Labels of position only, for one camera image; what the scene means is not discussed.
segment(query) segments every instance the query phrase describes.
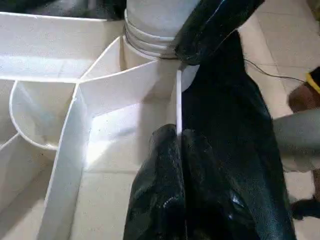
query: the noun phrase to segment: white compartment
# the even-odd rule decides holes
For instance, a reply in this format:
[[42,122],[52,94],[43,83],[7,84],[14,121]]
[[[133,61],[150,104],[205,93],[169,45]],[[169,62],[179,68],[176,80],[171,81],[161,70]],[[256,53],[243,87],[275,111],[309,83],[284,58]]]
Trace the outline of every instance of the white compartment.
[[152,60],[151,57],[141,54],[130,46],[125,36],[119,36],[104,50],[81,79],[86,81],[119,73]]
[[19,134],[0,148],[0,239],[34,240],[52,170],[48,152]]
[[0,76],[74,82],[123,26],[122,21],[0,12]]
[[0,148],[17,133],[9,113],[9,98],[13,85],[12,80],[0,79]]
[[75,84],[16,81],[10,115],[21,136],[43,149],[56,150]]
[[131,184],[153,131],[168,123],[181,128],[179,62],[170,61],[175,71],[159,74],[163,64],[151,61],[79,84],[38,240],[122,239]]

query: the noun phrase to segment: tiled floor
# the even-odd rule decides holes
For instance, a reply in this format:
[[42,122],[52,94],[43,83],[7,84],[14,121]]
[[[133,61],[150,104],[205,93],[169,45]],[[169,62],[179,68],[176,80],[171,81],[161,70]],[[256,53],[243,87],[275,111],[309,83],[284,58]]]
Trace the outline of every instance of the tiled floor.
[[[319,23],[306,0],[266,0],[240,29],[245,57],[267,73],[306,80],[306,73],[320,66]],[[288,94],[299,84],[292,79],[275,78],[247,64],[250,76],[259,85],[274,118],[292,114]],[[314,187],[307,173],[286,173],[290,199],[310,198]],[[320,238],[320,220],[295,221],[298,240]]]

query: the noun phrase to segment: white cylinder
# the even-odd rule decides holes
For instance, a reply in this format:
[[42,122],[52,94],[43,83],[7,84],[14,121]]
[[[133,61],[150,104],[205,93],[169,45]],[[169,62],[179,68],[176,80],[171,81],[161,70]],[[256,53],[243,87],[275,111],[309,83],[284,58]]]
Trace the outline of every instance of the white cylinder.
[[128,0],[125,30],[128,41],[141,52],[175,58],[175,39],[200,0]]
[[280,149],[320,157],[320,110],[306,110],[274,120]]

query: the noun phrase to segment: black garbage bag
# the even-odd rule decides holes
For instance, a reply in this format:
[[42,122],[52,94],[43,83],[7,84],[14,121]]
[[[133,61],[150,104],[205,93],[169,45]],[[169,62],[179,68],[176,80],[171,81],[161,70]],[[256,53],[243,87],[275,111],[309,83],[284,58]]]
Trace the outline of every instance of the black garbage bag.
[[0,11],[121,20],[126,5],[127,0],[2,0]]
[[195,130],[208,140],[213,158],[247,206],[260,239],[296,240],[272,118],[246,73],[237,31],[201,63],[193,83],[182,93],[182,119],[183,129]]
[[259,240],[241,196],[232,189],[207,139],[182,133],[187,230],[193,240]]
[[185,240],[185,190],[176,127],[159,128],[150,145],[149,158],[131,187],[123,239]]
[[216,52],[221,43],[240,27],[264,0],[201,0],[179,33],[177,57],[189,65]]

